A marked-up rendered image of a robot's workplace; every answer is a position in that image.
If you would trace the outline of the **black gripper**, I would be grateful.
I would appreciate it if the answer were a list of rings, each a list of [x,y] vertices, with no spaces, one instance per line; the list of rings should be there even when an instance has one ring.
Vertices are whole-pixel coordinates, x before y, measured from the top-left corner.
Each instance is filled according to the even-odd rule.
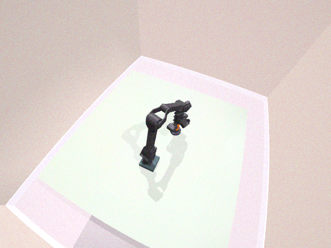
[[[187,119],[187,118],[188,118],[188,114],[184,113],[183,118],[184,118],[184,117],[185,117],[185,119]],[[180,124],[178,124],[178,122],[181,121],[183,118],[178,119],[178,118],[176,118],[175,115],[174,115],[174,119],[173,119],[174,122],[173,122],[173,123],[169,123],[169,124],[167,125],[167,129],[170,130],[171,132],[174,132],[174,131],[178,128],[177,125],[180,125]]]

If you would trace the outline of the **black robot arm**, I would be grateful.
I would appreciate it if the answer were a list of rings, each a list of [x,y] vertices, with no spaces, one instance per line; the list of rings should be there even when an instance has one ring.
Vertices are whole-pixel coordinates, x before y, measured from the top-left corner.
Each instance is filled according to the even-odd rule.
[[[155,145],[157,130],[166,122],[167,115],[170,112],[174,112],[175,117],[178,119],[183,118],[184,112],[187,112],[192,107],[189,100],[183,102],[178,99],[174,103],[161,104],[159,107],[152,109],[146,116],[146,126],[148,128],[146,146],[141,150],[140,156],[143,158],[142,163],[151,166],[157,151]],[[155,113],[163,111],[165,113],[164,119],[157,116]],[[190,124],[190,119],[185,117],[178,122],[182,128],[187,127]]]

